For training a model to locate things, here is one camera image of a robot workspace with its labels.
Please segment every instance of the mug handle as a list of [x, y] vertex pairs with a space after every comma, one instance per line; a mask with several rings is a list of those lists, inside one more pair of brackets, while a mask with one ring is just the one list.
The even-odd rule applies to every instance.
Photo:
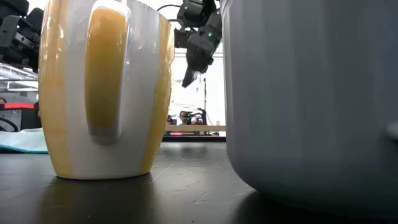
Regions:
[[389, 124], [386, 128], [386, 134], [393, 140], [398, 141], [398, 121]]
[[96, 1], [86, 39], [85, 111], [94, 142], [112, 144], [121, 135], [121, 94], [129, 36], [129, 8]]

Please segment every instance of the black table surface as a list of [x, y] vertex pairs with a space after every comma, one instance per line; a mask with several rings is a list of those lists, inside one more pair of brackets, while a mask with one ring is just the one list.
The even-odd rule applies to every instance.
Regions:
[[0, 223], [374, 223], [286, 207], [245, 184], [226, 144], [162, 143], [149, 174], [56, 177], [46, 154], [0, 154]]

